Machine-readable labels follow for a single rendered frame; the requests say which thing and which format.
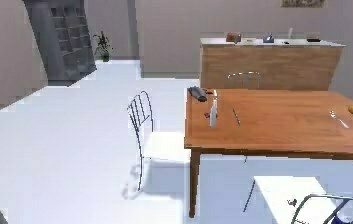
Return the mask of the dark grey cylinder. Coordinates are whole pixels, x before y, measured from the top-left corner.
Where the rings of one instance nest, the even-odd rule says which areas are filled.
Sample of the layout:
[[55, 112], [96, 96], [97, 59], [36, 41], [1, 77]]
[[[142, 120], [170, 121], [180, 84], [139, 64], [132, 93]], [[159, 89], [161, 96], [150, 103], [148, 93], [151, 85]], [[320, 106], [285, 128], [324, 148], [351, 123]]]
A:
[[197, 86], [192, 86], [188, 88], [188, 91], [192, 97], [197, 99], [199, 102], [205, 102], [207, 100], [206, 92]]

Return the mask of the grey bookshelf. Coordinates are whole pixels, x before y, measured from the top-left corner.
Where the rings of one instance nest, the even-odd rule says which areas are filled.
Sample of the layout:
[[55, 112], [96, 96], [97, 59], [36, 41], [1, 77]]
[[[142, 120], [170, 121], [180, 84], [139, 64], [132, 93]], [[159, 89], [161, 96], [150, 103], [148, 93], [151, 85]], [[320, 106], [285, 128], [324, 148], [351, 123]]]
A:
[[49, 86], [70, 86], [96, 70], [84, 0], [23, 0]]

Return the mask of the brown wooden dining table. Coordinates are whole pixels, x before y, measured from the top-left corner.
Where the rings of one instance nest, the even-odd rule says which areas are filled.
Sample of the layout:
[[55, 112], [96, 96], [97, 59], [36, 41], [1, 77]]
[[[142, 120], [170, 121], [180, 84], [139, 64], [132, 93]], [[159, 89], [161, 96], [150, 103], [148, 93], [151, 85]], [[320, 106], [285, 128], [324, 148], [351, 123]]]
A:
[[191, 151], [189, 216], [196, 214], [202, 154], [353, 160], [351, 105], [353, 100], [328, 91], [220, 89], [216, 126], [210, 127], [204, 116], [210, 103], [188, 96], [184, 147]]

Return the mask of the brown bread loaf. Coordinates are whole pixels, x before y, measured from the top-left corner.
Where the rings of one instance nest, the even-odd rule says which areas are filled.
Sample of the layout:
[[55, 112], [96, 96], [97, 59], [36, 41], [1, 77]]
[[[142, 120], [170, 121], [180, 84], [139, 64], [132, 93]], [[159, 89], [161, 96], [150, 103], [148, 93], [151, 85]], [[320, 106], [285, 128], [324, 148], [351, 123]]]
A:
[[241, 41], [241, 34], [236, 32], [228, 32], [226, 36], [226, 41], [238, 43]]

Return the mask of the green house plant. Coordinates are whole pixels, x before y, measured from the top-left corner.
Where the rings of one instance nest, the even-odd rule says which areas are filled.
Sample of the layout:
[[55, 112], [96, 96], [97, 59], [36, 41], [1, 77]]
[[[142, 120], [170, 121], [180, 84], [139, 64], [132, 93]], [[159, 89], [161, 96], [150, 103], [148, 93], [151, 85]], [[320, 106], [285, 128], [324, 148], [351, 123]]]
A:
[[97, 46], [95, 47], [95, 56], [98, 56], [103, 62], [110, 60], [110, 52], [114, 48], [110, 45], [108, 37], [101, 31], [99, 34], [94, 34], [93, 37], [96, 39]]

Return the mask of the clear glass bottle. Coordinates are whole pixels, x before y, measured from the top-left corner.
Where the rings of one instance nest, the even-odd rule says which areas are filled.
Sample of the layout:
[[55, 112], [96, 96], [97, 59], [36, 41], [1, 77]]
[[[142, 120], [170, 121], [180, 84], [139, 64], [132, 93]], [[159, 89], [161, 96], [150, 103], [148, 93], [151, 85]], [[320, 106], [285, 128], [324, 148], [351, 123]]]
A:
[[215, 127], [217, 119], [217, 91], [213, 90], [212, 106], [210, 110], [210, 127]]

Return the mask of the framed wall picture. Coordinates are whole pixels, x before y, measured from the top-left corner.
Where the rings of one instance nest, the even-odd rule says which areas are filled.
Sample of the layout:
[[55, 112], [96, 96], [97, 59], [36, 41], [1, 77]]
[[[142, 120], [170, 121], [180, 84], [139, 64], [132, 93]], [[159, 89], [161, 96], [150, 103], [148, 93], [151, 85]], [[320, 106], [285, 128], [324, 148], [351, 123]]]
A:
[[281, 0], [284, 8], [322, 8], [326, 0]]

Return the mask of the wooden counter with white top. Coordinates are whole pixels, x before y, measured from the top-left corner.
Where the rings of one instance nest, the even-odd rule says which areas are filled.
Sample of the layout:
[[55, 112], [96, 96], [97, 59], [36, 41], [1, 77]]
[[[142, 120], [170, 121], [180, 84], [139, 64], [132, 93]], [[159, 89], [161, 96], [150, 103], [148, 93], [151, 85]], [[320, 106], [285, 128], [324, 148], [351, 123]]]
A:
[[265, 90], [329, 89], [343, 44], [321, 40], [245, 38], [239, 43], [224, 38], [200, 40], [200, 86], [231, 88], [240, 73], [248, 75], [250, 87]]

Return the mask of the silver fork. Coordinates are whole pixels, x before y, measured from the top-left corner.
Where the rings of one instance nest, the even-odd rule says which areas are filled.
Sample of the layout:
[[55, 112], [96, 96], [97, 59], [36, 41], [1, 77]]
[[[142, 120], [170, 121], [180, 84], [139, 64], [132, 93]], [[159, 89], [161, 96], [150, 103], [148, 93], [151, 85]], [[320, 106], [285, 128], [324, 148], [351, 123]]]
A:
[[345, 128], [350, 128], [348, 124], [346, 124], [342, 119], [340, 119], [334, 111], [330, 111], [330, 116], [335, 119], [335, 120], [338, 120]]

